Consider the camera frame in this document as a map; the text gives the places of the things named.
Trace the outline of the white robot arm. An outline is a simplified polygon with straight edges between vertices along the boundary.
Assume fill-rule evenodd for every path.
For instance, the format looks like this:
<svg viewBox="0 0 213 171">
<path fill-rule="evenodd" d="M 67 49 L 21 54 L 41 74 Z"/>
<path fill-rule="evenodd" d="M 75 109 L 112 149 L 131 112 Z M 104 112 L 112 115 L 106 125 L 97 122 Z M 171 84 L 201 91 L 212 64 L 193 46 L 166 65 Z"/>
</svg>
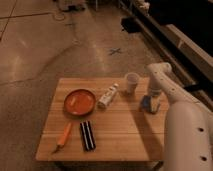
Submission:
<svg viewBox="0 0 213 171">
<path fill-rule="evenodd" d="M 168 62 L 147 67 L 148 94 L 169 102 L 164 127 L 164 171 L 213 171 L 213 112 L 175 83 Z"/>
</svg>

